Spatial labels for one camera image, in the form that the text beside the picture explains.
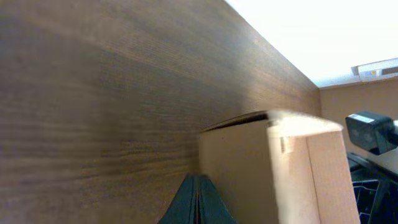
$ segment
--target black device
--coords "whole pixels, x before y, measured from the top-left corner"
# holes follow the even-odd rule
[[[362,111],[346,117],[346,124],[351,142],[375,155],[398,146],[398,128],[387,116]]]

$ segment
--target white ceiling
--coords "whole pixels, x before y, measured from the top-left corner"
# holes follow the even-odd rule
[[[226,0],[318,87],[360,82],[351,67],[398,57],[398,1]]]

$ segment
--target cardboard flap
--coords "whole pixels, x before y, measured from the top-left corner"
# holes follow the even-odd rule
[[[268,111],[267,115],[271,121],[269,134],[274,137],[311,136],[343,129],[335,122],[293,111]]]
[[[268,115],[266,111],[257,111],[257,112],[252,112],[248,114],[244,114],[241,116],[237,116],[235,118],[228,119],[226,121],[222,121],[220,123],[216,123],[214,125],[211,125],[210,127],[207,127],[203,130],[205,131],[211,131],[214,129],[220,129],[220,128],[226,128],[234,125],[239,125],[239,124],[244,124],[244,123],[250,123],[254,121],[261,121],[264,119],[268,119]]]

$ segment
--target beige wall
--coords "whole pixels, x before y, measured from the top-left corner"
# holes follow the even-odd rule
[[[349,140],[345,125],[346,116],[362,110],[384,114],[398,119],[398,81],[368,83],[321,90],[322,116],[345,127],[343,136],[347,151],[351,151],[398,172],[398,149],[374,156],[354,146]]]

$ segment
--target wooden panel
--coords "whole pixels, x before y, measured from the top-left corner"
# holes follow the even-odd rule
[[[319,90],[225,2],[0,2],[0,219],[155,223],[196,133]]]

